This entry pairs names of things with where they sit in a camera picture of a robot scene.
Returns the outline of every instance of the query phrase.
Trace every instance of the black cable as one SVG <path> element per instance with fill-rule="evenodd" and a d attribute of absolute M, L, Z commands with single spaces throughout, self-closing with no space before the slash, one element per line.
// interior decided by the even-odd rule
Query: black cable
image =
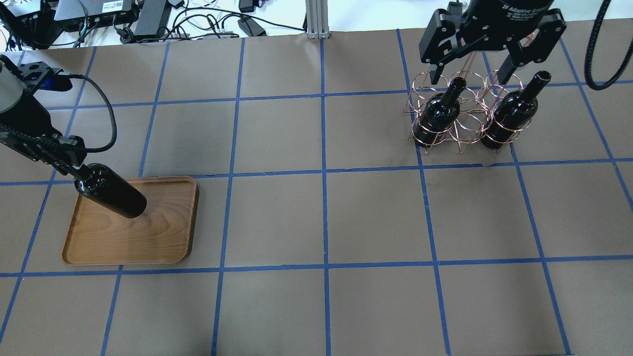
<path fill-rule="evenodd" d="M 8 39 L 8 38 L 6 38 L 6 35 L 4 34 L 4 31 L 0 31 L 0 33 L 2 33 L 2 37 L 4 37 L 4 41 L 8 43 L 8 42 L 9 42 L 9 39 Z"/>
<path fill-rule="evenodd" d="M 35 32 L 37 31 L 37 15 L 33 15 L 28 18 L 28 29 L 31 31 L 31 38 L 35 39 Z"/>
<path fill-rule="evenodd" d="M 626 70 L 627 65 L 631 59 L 631 55 L 633 54 L 633 39 L 631 39 L 631 44 L 629 45 L 629 50 L 624 55 L 624 60 L 618 68 L 617 72 L 611 77 L 611 79 L 607 80 L 604 84 L 597 84 L 592 77 L 591 73 L 591 65 L 593 63 L 593 54 L 596 49 L 596 42 L 598 41 L 598 35 L 600 34 L 600 27 L 602 26 L 602 21 L 605 19 L 606 10 L 609 8 L 609 4 L 611 0 L 604 0 L 602 5 L 600 6 L 600 10 L 598 10 L 598 15 L 596 17 L 596 21 L 594 22 L 593 28 L 591 29 L 591 35 L 589 36 L 589 44 L 587 45 L 587 53 L 585 55 L 585 80 L 587 80 L 587 85 L 594 90 L 604 90 L 610 86 L 612 86 L 616 80 L 620 78 L 620 76 Z"/>
<path fill-rule="evenodd" d="M 189 21 L 190 21 L 192 18 L 194 18 L 194 17 L 204 17 L 204 18 L 207 20 L 207 22 L 209 21 L 209 18 L 208 18 L 208 17 L 206 17 L 206 16 L 205 16 L 205 15 L 203 15 L 203 14 L 194 14 L 194 15 L 189 15 L 189 16 L 185 17 L 182 21 L 180 21 L 180 22 L 178 22 L 178 23 L 175 23 L 175 24 L 174 24 L 174 28 L 173 28 L 172 32 L 175 30 L 176 34 L 177 34 L 179 37 L 187 35 L 187 34 L 186 34 L 186 31 L 182 28 L 182 25 L 183 25 L 185 22 L 189 22 Z M 208 29 L 202 29 L 202 28 L 200 28 L 200 27 L 198 27 L 198 28 L 199 28 L 199 29 L 201 29 L 201 30 L 209 30 L 209 29 L 211 29 L 211 24 L 209 24 L 209 26 L 210 26 L 210 27 L 209 27 Z"/>
<path fill-rule="evenodd" d="M 76 146 L 73 146 L 71 144 L 66 144 L 66 143 L 60 144 L 60 143 L 55 143 L 55 142 L 43 141 L 41 137 L 34 137 L 34 136 L 23 134 L 22 132 L 14 130 L 11 127 L 5 126 L 4 124 L 0 124 L 0 129 L 2 129 L 3 131 L 9 132 L 10 134 L 16 137 L 19 137 L 20 139 L 38 144 L 39 146 L 42 146 L 45 148 L 62 149 L 64 151 L 74 151 L 74 152 L 81 152 L 81 153 L 99 153 L 99 152 L 107 151 L 110 148 L 112 148 L 112 146 L 115 145 L 115 141 L 116 141 L 115 113 L 114 113 L 114 110 L 112 109 L 112 104 L 110 104 L 110 101 L 108 100 L 108 97 L 106 97 L 103 90 L 101 90 L 101 88 L 97 85 L 97 83 L 95 83 L 92 79 L 86 77 L 83 74 L 68 73 L 68 74 L 58 74 L 58 75 L 62 75 L 71 79 L 84 79 L 86 82 L 90 83 L 96 89 L 96 91 L 99 93 L 103 101 L 106 103 L 106 108 L 108 109 L 108 114 L 110 115 L 110 124 L 112 125 L 112 136 L 110 137 L 110 142 L 108 142 L 105 146 L 98 147 L 98 148 L 83 148 L 83 147 L 76 147 Z"/>
<path fill-rule="evenodd" d="M 208 10 L 208 8 L 207 8 L 207 7 L 195 7 L 195 8 L 185 7 L 185 10 L 181 11 L 180 13 L 178 13 L 178 14 L 174 17 L 174 19 L 173 19 L 173 26 L 172 26 L 172 32 L 173 32 L 173 28 L 175 27 L 176 21 L 178 20 L 178 17 L 179 17 L 180 15 L 184 14 L 185 12 L 189 11 L 189 10 Z M 248 17 L 248 18 L 254 18 L 255 20 L 259 20 L 259 21 L 262 21 L 262 22 L 268 23 L 268 24 L 273 25 L 273 26 L 284 27 L 284 28 L 291 29 L 291 30 L 297 30 L 297 31 L 305 32 L 303 29 L 300 29 L 300 28 L 298 28 L 298 27 L 292 27 L 292 26 L 287 26 L 287 25 L 281 25 L 281 24 L 279 24 L 279 23 L 270 22 L 270 21 L 268 21 L 268 20 L 264 20 L 263 18 L 259 18 L 259 17 L 252 16 L 252 15 L 247 15 L 247 14 L 244 14 L 244 13 L 238 13 L 238 12 L 235 12 L 235 11 L 224 10 L 224 9 L 213 9 L 213 10 L 215 10 L 215 11 L 220 11 L 220 12 L 224 12 L 224 13 L 234 14 L 234 15 L 237 15 L 237 16 L 240 16 L 240 17 L 245 16 L 245 17 Z"/>
<path fill-rule="evenodd" d="M 97 22 L 97 23 L 95 23 L 95 24 L 94 24 L 91 28 L 89 28 L 89 29 L 88 29 L 88 31 L 86 31 L 86 32 L 84 33 L 84 36 L 82 37 L 82 43 L 84 42 L 85 38 L 86 38 L 86 37 L 87 37 L 87 36 L 88 36 L 88 35 L 89 35 L 92 31 L 94 31 L 94 30 L 96 30 L 96 29 L 97 29 L 97 26 L 98 26 L 98 25 L 99 25 L 99 24 L 98 24 L 98 22 Z"/>
<path fill-rule="evenodd" d="M 9 43 L 11 42 L 11 32 L 9 31 L 9 39 L 6 40 L 6 47 L 4 48 L 5 52 L 11 51 Z"/>
<path fill-rule="evenodd" d="M 149 43 L 149 42 L 156 42 L 156 41 L 167 41 L 168 39 L 171 40 L 177 40 L 177 41 L 192 41 L 194 39 L 198 39 L 198 38 L 202 38 L 202 37 L 206 37 L 206 36 L 211 36 L 211 35 L 216 35 L 216 34 L 202 34 L 202 35 L 196 35 L 196 36 L 192 36 L 192 37 L 157 37 L 157 38 L 152 38 L 152 39 L 142 39 L 140 40 L 138 43 Z M 238 34 L 235 33 L 228 33 L 228 32 L 218 32 L 217 35 L 229 35 L 230 38 L 239 38 Z"/>
<path fill-rule="evenodd" d="M 87 36 L 87 31 L 88 31 L 88 10 L 85 8 L 84 4 L 81 2 L 81 0 L 77 0 L 77 2 L 79 3 L 79 5 L 81 5 L 82 10 L 84 11 L 84 27 L 79 31 L 79 38 L 75 41 L 75 43 L 73 44 L 73 48 L 77 48 L 81 45 L 81 43 L 84 42 L 85 40 L 85 36 Z"/>
<path fill-rule="evenodd" d="M 222 17 L 222 19 L 220 19 L 220 21 L 222 22 L 222 24 L 220 25 L 221 28 L 224 28 L 224 23 L 226 22 L 226 20 L 228 20 L 231 17 L 240 17 L 240 15 L 235 14 L 235 13 L 230 13 L 228 15 L 224 15 L 224 17 Z"/>
<path fill-rule="evenodd" d="M 167 26 L 161 26 L 161 27 L 158 27 L 158 29 L 156 30 L 156 32 L 160 31 L 161 29 L 165 29 L 166 31 L 171 31 L 171 30 L 169 29 L 169 27 L 167 27 Z"/>
<path fill-rule="evenodd" d="M 122 44 L 128 44 L 128 43 L 135 42 L 134 41 L 134 32 L 132 32 L 132 29 L 130 29 L 130 26 L 126 26 L 126 27 L 124 27 L 122 29 L 119 29 L 116 26 L 116 19 L 117 18 L 118 18 L 118 14 L 115 14 L 112 17 L 112 27 L 114 28 L 116 33 L 119 35 L 119 41 Z"/>
<path fill-rule="evenodd" d="M 219 34 L 218 34 L 218 32 L 215 30 L 215 23 L 213 23 L 213 21 L 211 21 L 211 19 L 210 19 L 210 18 L 208 18 L 208 17 L 207 17 L 207 15 L 200 14 L 200 13 L 199 13 L 199 14 L 189 15 L 189 16 L 185 17 L 182 21 L 180 21 L 180 22 L 179 22 L 179 23 L 175 26 L 175 28 L 176 28 L 176 29 L 182 29 L 182 25 L 183 25 L 185 22 L 189 22 L 189 23 L 191 23 L 191 22 L 190 22 L 190 20 L 191 20 L 192 18 L 195 18 L 195 17 L 203 17 L 203 18 L 204 18 L 204 19 L 208 22 L 208 24 L 209 24 L 209 27 L 208 27 L 208 28 L 206 28 L 206 29 L 201 28 L 201 27 L 199 27 L 199 26 L 195 26 L 195 24 L 193 24 L 195 27 L 197 27 L 198 29 L 203 30 L 203 31 L 212 30 L 212 31 L 213 31 L 213 33 L 214 33 L 214 34 L 215 34 L 218 38 L 220 38 L 220 35 L 219 35 Z"/>
<path fill-rule="evenodd" d="M 205 7 L 209 6 L 209 5 L 212 5 L 212 4 L 213 4 L 213 3 L 215 3 L 216 1 L 217 1 L 217 0 L 212 0 L 212 1 L 210 1 L 209 3 L 205 4 L 203 7 L 205 8 Z M 184 6 L 184 10 L 183 10 L 183 12 L 182 12 L 182 13 L 184 13 L 184 14 L 186 15 L 186 14 L 187 14 L 188 9 L 189 9 L 189 0 L 187 0 L 186 4 L 185 4 L 185 6 Z M 200 26 L 196 25 L 195 23 L 191 22 L 190 20 L 188 20 L 187 22 L 189 22 L 189 24 L 190 24 L 190 25 L 192 25 L 193 27 L 195 27 L 195 28 L 197 28 L 197 29 L 199 29 L 199 30 L 202 30 L 202 31 L 208 31 L 208 30 L 210 30 L 210 29 L 211 29 L 211 26 L 215 26 L 215 27 L 217 27 L 217 28 L 218 28 L 218 30 L 219 30 L 219 29 L 220 29 L 220 24 L 218 23 L 218 20 L 215 18 L 215 16 L 213 16 L 212 14 L 208 14 L 208 16 L 210 16 L 210 17 L 213 19 L 213 21 L 215 22 L 215 24 L 214 24 L 214 25 L 212 25 L 212 24 L 211 24 L 211 19 L 208 19 L 208 20 L 207 20 L 207 22 L 209 22 L 209 26 L 210 26 L 208 29 L 203 29 L 202 27 L 200 27 Z M 173 21 L 173 23 L 172 23 L 172 27 L 174 27 L 174 26 L 175 26 L 175 23 L 176 23 L 176 19 L 174 19 L 174 21 Z M 180 35 L 180 31 L 178 31 L 178 30 L 177 30 L 177 28 L 175 28 L 175 30 L 177 31 L 177 34 L 178 34 L 178 35 Z"/>
<path fill-rule="evenodd" d="M 67 46 L 69 44 L 73 44 L 75 43 L 75 41 L 72 42 L 68 42 L 68 43 L 58 43 L 58 44 L 44 44 L 44 43 L 40 43 L 37 41 L 33 41 L 34 44 L 38 45 L 38 46 L 48 46 L 48 47 L 53 47 L 53 46 Z"/>
<path fill-rule="evenodd" d="M 206 21 L 209 23 L 209 27 L 206 27 L 206 28 L 204 28 L 204 27 L 200 27 L 200 26 L 198 26 L 197 24 L 195 24 L 195 23 L 191 22 L 191 18 L 192 18 L 192 17 L 195 17 L 195 16 L 197 16 L 197 15 L 205 17 Z M 192 25 L 193 27 L 196 27 L 198 30 L 202 30 L 202 31 L 209 31 L 209 30 L 211 30 L 211 29 L 213 29 L 213 30 L 215 31 L 215 27 L 216 27 L 217 20 L 215 20 L 216 22 L 213 22 L 213 21 L 211 21 L 211 19 L 209 18 L 209 16 L 213 17 L 213 15 L 211 15 L 211 14 L 207 14 L 207 15 L 197 14 L 197 15 L 191 15 L 191 16 L 187 16 L 187 17 L 186 17 L 187 22 L 189 22 L 189 25 Z"/>

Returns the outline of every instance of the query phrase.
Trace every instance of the dark wine bottle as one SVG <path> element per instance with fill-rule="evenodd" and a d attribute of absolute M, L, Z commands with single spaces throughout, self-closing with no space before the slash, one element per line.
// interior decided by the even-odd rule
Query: dark wine bottle
<path fill-rule="evenodd" d="M 455 121 L 460 114 L 458 98 L 466 89 L 466 80 L 453 79 L 445 92 L 435 94 L 427 102 L 420 120 L 413 126 L 416 143 L 429 148 L 441 139 L 438 137 Z"/>
<path fill-rule="evenodd" d="M 82 166 L 75 178 L 75 189 L 86 198 L 128 219 L 139 216 L 147 207 L 147 199 L 130 183 L 108 166 L 90 163 Z"/>
<path fill-rule="evenodd" d="M 494 120 L 484 131 L 481 143 L 490 149 L 503 147 L 515 130 L 523 127 L 539 109 L 536 96 L 549 83 L 551 75 L 541 70 L 523 90 L 509 93 L 494 111 Z"/>

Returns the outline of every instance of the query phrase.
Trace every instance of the rectangular tray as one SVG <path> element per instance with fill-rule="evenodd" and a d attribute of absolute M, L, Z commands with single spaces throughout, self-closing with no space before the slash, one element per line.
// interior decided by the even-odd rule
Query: rectangular tray
<path fill-rule="evenodd" d="M 198 188 L 191 177 L 127 181 L 147 198 L 127 219 L 79 195 L 62 260 L 69 265 L 174 264 L 191 252 Z"/>

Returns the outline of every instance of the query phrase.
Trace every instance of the robotic arm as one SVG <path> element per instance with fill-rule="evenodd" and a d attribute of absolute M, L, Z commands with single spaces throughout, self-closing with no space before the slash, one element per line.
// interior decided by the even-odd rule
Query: robotic arm
<path fill-rule="evenodd" d="M 547 59 L 567 25 L 554 0 L 451 1 L 448 9 L 437 9 L 420 41 L 420 59 L 431 64 L 431 83 L 437 84 L 444 66 L 472 51 L 502 51 L 508 57 L 498 72 L 499 83 L 508 82 L 514 71 L 531 61 Z M 529 46 L 521 40 L 538 29 Z"/>
<path fill-rule="evenodd" d="M 85 79 L 105 100 L 112 123 L 112 138 L 101 148 L 86 148 L 79 136 L 65 137 L 51 125 L 51 116 L 33 97 L 38 90 L 68 91 L 70 79 Z M 100 88 L 83 75 L 63 73 L 43 62 L 13 64 L 0 55 L 0 143 L 32 161 L 52 165 L 75 178 L 75 188 L 88 199 L 127 218 L 139 216 L 145 197 L 100 163 L 84 165 L 88 153 L 110 149 L 116 141 L 116 122 L 110 102 Z"/>

